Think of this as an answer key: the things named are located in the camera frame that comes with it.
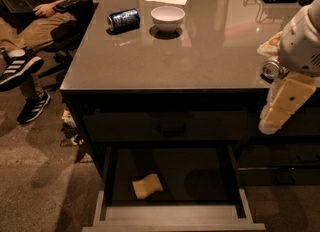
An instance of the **sneaker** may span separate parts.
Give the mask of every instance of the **sneaker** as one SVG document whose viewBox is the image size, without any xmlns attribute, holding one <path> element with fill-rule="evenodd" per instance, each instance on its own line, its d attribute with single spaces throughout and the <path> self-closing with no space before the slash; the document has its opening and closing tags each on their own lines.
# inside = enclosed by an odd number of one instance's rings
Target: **sneaker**
<svg viewBox="0 0 320 232">
<path fill-rule="evenodd" d="M 45 106 L 50 103 L 50 95 L 46 92 L 44 93 L 41 100 L 27 99 L 23 110 L 18 116 L 18 122 L 20 124 L 26 124 L 35 120 L 42 113 Z"/>
<path fill-rule="evenodd" d="M 19 86 L 28 74 L 37 72 L 43 65 L 43 60 L 30 50 L 14 50 L 8 56 L 10 62 L 0 76 L 0 92 Z"/>
</svg>

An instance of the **soda can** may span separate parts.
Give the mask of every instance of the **soda can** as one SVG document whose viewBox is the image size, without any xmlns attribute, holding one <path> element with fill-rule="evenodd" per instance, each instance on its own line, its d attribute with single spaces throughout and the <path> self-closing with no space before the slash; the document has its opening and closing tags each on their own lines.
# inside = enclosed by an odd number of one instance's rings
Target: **soda can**
<svg viewBox="0 0 320 232">
<path fill-rule="evenodd" d="M 108 23 L 111 31 L 125 31 L 138 28 L 140 16 L 137 9 L 132 8 L 120 12 L 111 13 L 108 16 Z"/>
</svg>

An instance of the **hand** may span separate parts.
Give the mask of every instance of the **hand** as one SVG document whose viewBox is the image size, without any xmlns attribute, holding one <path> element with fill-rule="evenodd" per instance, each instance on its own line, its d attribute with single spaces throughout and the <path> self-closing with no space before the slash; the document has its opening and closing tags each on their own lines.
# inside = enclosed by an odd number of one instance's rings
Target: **hand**
<svg viewBox="0 0 320 232">
<path fill-rule="evenodd" d="M 40 4 L 37 7 L 33 9 L 35 12 L 35 15 L 37 17 L 51 17 L 53 14 L 55 14 L 55 11 L 53 10 L 53 7 L 55 4 Z"/>
</svg>

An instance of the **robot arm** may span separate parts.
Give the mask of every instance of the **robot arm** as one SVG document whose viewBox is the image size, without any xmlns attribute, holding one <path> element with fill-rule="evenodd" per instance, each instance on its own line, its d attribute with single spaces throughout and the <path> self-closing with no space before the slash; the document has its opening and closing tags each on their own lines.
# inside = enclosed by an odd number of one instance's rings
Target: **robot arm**
<svg viewBox="0 0 320 232">
<path fill-rule="evenodd" d="M 259 129 L 264 134 L 281 129 L 316 91 L 313 77 L 320 76 L 320 0 L 301 8 L 275 36 L 279 41 L 269 53 L 274 55 L 276 48 L 277 57 L 263 65 L 264 75 L 274 80 L 260 115 Z"/>
</svg>

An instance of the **drawer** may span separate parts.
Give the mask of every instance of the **drawer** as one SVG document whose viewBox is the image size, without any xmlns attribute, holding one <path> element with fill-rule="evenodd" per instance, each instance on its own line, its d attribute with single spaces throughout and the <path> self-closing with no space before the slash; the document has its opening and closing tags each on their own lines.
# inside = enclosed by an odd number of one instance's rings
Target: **drawer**
<svg viewBox="0 0 320 232">
<path fill-rule="evenodd" d="M 115 112 L 85 115 L 92 142 L 239 140 L 247 133 L 244 111 Z"/>
</svg>

